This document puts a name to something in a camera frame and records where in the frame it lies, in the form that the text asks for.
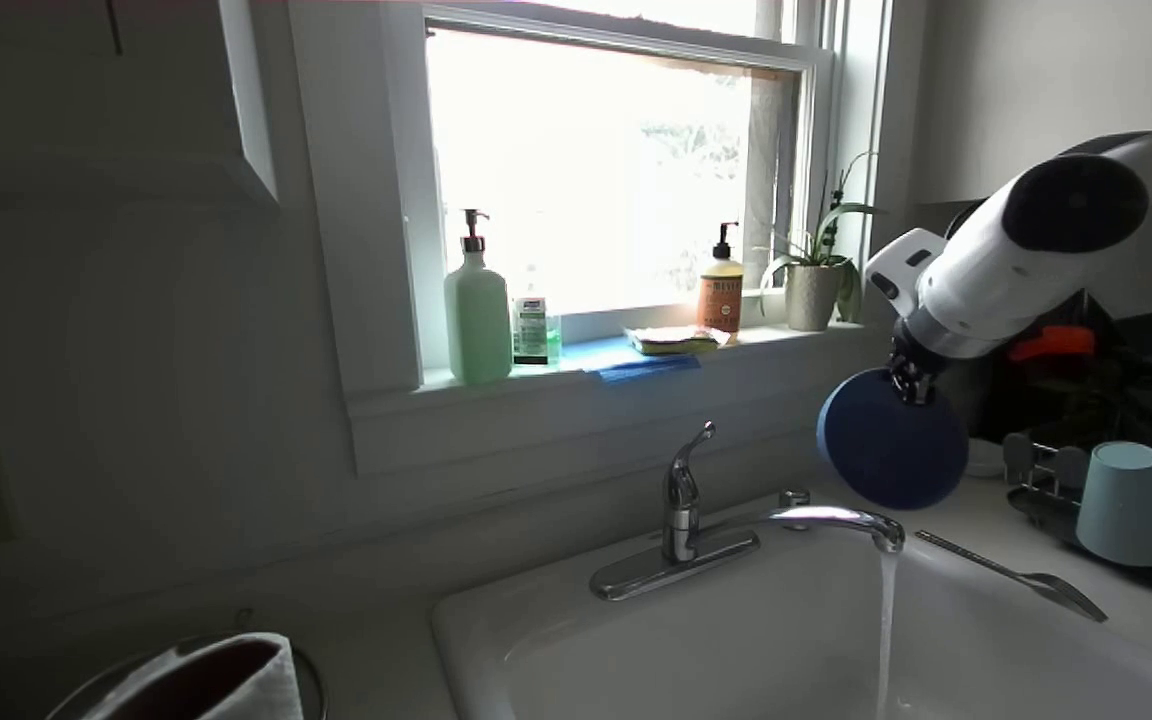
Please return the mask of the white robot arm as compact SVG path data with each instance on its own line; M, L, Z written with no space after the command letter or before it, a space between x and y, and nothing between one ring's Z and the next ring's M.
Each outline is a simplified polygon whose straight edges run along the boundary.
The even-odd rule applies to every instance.
M908 228L865 281L892 305L885 379L927 403L953 359L979 359L1066 305L1152 219L1152 133L1083 141L1017 173L950 235Z

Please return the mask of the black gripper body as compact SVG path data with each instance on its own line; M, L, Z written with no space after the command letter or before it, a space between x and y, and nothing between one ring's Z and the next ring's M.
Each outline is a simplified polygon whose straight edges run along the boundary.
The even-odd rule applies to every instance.
M908 332L889 352L889 379L906 403L933 403L945 359L918 344Z

